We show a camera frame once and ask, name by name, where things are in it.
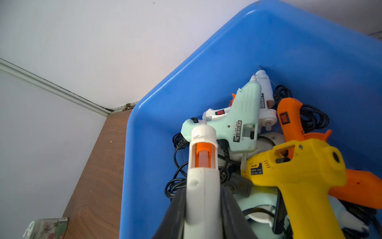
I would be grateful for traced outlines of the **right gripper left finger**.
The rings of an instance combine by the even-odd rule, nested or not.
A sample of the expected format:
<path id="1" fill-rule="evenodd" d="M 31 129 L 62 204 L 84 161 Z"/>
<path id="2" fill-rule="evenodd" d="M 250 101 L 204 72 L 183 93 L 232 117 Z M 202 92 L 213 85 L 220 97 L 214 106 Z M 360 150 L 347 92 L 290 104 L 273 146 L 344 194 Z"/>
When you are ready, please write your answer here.
<path id="1" fill-rule="evenodd" d="M 182 239 L 186 212 L 186 189 L 173 197 L 170 206 L 152 239 Z"/>

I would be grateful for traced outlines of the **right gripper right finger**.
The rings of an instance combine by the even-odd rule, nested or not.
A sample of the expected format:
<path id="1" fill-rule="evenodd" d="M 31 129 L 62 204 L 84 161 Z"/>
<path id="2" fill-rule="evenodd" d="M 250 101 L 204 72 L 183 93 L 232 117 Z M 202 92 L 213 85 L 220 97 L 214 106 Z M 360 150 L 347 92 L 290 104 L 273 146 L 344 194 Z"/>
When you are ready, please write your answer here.
<path id="1" fill-rule="evenodd" d="M 221 215 L 224 239 L 257 239 L 251 226 L 245 219 L 231 190 L 220 187 Z"/>

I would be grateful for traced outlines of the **yellow glue gun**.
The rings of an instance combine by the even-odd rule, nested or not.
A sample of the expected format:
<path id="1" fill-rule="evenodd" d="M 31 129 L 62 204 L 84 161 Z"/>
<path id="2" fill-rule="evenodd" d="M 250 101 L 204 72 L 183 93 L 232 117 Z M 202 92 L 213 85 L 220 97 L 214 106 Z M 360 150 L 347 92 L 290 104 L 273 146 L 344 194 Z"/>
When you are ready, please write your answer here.
<path id="1" fill-rule="evenodd" d="M 342 239 L 324 187 L 315 187 L 314 168 L 289 152 L 296 142 L 286 142 L 257 154 L 241 167 L 241 175 L 257 186 L 277 187 L 283 197 L 295 239 Z"/>

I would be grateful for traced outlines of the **small mint glue gun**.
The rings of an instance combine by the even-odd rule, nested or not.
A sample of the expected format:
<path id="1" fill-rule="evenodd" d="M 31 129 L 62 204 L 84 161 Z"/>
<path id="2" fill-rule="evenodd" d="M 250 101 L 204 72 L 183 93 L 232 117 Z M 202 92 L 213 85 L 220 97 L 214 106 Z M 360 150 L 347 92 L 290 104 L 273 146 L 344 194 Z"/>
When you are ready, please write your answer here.
<path id="1" fill-rule="evenodd" d="M 253 75 L 237 90 L 231 106 L 208 109 L 202 120 L 215 128 L 216 138 L 228 141 L 233 153 L 253 152 L 256 149 L 259 127 L 261 85 Z"/>

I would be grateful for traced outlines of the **small white glue gun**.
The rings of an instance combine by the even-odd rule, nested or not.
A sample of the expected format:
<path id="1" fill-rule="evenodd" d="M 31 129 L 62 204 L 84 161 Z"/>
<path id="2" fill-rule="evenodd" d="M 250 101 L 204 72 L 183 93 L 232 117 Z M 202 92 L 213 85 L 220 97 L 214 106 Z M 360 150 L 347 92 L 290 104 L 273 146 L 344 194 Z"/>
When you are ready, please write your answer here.
<path id="1" fill-rule="evenodd" d="M 258 110 L 258 134 L 262 132 L 262 128 L 265 128 L 266 131 L 271 131 L 272 126 L 277 122 L 276 110 L 272 107 L 276 104 L 273 91 L 271 87 L 271 81 L 269 76 L 266 74 L 265 70 L 260 66 L 258 71 L 251 77 L 250 80 L 256 80 L 261 85 L 261 94 L 260 98 L 255 101 L 256 104 L 259 104 Z M 234 104 L 237 94 L 232 94 L 232 99 L 230 104 L 226 108 L 214 110 L 208 109 L 203 113 L 202 119 L 206 121 L 218 120 L 223 118 L 231 110 L 232 105 Z"/>

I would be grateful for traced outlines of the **orange glue gun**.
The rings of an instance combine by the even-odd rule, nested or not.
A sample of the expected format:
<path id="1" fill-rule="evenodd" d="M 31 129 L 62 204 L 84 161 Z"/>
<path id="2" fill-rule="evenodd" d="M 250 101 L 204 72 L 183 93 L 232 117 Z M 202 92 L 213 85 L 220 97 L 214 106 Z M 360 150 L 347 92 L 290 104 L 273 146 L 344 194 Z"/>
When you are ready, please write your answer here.
<path id="1" fill-rule="evenodd" d="M 306 133 L 300 111 L 303 103 L 294 98 L 280 101 L 277 114 L 286 142 L 298 145 L 289 152 L 314 168 L 315 187 L 324 187 L 324 195 L 374 209 L 382 207 L 382 180 L 368 171 L 346 169 L 339 151 L 327 143 L 332 131 Z"/>

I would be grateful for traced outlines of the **large white glue gun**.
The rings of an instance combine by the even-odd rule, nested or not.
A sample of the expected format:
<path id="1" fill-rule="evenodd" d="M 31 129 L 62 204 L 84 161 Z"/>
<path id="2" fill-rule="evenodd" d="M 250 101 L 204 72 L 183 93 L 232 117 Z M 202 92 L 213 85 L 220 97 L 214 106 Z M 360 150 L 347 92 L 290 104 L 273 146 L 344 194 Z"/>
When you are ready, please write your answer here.
<path id="1" fill-rule="evenodd" d="M 360 233 L 369 232 L 369 227 L 348 212 L 345 206 L 337 198 L 328 195 L 328 200 L 341 229 L 355 230 Z"/>

